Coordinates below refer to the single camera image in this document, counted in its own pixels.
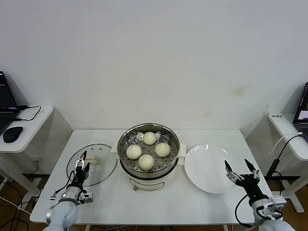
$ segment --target white plate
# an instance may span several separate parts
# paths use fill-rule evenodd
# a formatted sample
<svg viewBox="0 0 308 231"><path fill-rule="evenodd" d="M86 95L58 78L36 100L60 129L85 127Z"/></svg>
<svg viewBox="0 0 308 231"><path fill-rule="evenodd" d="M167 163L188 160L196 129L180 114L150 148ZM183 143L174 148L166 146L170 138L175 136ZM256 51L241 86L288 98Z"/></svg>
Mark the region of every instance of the white plate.
<svg viewBox="0 0 308 231"><path fill-rule="evenodd" d="M233 171L240 172L239 163L232 154L208 144L190 149L184 167L189 179L203 191L214 194L228 193L236 185L226 176L225 160Z"/></svg>

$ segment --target computer mouse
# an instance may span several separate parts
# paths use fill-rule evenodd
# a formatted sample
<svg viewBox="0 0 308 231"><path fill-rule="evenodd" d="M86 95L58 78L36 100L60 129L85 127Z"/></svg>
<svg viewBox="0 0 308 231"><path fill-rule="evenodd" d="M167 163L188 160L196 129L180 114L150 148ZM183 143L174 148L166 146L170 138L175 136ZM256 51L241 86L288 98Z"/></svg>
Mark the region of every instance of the computer mouse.
<svg viewBox="0 0 308 231"><path fill-rule="evenodd" d="M7 129L3 133L3 141L6 143L14 142L15 140L17 140L22 130L23 130L23 127L21 126L12 127L12 128Z"/></svg>

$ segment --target laptop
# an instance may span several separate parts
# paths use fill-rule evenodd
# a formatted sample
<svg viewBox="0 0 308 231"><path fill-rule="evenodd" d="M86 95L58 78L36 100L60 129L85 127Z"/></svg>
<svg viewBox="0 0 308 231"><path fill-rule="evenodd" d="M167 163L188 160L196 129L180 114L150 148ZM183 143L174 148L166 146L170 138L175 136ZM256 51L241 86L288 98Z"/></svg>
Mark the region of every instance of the laptop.
<svg viewBox="0 0 308 231"><path fill-rule="evenodd" d="M305 84L293 124L298 131L303 133L304 138L308 141L308 82Z"/></svg>
<svg viewBox="0 0 308 231"><path fill-rule="evenodd" d="M5 79L3 71L0 71L0 134L9 126L18 115L19 110Z"/></svg>

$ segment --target laptop screen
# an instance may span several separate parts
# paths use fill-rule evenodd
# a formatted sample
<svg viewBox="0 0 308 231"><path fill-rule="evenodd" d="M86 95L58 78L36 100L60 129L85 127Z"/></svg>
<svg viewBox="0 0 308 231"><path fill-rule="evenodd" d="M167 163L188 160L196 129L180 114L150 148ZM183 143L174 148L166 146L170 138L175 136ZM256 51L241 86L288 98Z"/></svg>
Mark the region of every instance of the laptop screen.
<svg viewBox="0 0 308 231"><path fill-rule="evenodd" d="M0 71L0 111L18 111L17 104L2 71Z"/></svg>
<svg viewBox="0 0 308 231"><path fill-rule="evenodd" d="M308 83L305 84L304 92L294 118L295 122L308 122Z"/></svg>

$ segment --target wooden floor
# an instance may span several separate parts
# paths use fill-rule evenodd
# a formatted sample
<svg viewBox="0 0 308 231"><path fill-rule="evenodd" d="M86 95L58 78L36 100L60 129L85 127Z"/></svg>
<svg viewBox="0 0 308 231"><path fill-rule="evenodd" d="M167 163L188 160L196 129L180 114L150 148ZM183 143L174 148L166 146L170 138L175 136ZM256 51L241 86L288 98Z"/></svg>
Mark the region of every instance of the wooden floor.
<svg viewBox="0 0 308 231"><path fill-rule="evenodd" d="M41 184L39 185L39 188L43 188L46 179L43 179ZM272 191L279 190L280 188L280 182L279 181L273 181L270 180L268 182L269 187ZM22 196L26 193L25 189L22 188L19 184L16 182L11 183L11 185L15 186L19 192L22 194ZM302 203L302 206L305 209L304 213L296 213L291 202L289 200L285 208L283 209L283 215L284 220L287 221L289 224L293 226L293 228L296 231L308 231L308 186L306 185L302 189L300 189L296 195L298 196L300 202ZM10 186L5 186L5 188L0 192L0 196L12 201L15 204L20 203L20 198L18 193ZM10 205L9 203L3 201L0 199L0 205ZM32 203L27 207L27 211L32 211ZM17 218L20 213L20 220L25 221L29 225L29 231L40 231L43 230L47 225L46 224L37 224L33 223L29 220L29 215L24 212L20 212L20 210L16 211L15 207L2 207L0 206L0 227L7 222L8 220L12 219L14 216ZM26 231L26 224L19 222L17 227L16 221L13 222L12 228L11 222L0 228L0 231ZM76 226L76 228L80 231L85 230L85 226ZM105 230L106 226L92 226L92 231L100 231ZM121 231L135 231L136 226L125 226L123 228L120 228ZM137 231L223 231L222 226L138 226Z"/></svg>

